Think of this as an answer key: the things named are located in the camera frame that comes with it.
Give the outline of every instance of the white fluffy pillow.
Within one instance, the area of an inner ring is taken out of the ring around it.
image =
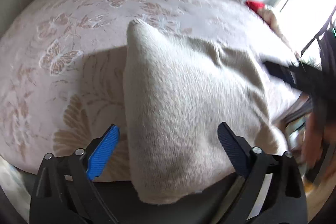
[[[124,95],[132,182],[142,201],[173,203],[232,173],[217,138],[227,122],[251,146],[286,150],[269,123],[263,71],[245,51],[130,23]]]

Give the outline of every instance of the floral pattern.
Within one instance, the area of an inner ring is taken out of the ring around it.
[[[120,142],[98,180],[130,179],[122,73],[134,18],[234,47],[260,44],[260,33],[274,40],[236,0],[35,0],[0,40],[0,151],[9,163],[37,173],[44,154],[69,155],[114,123]]]

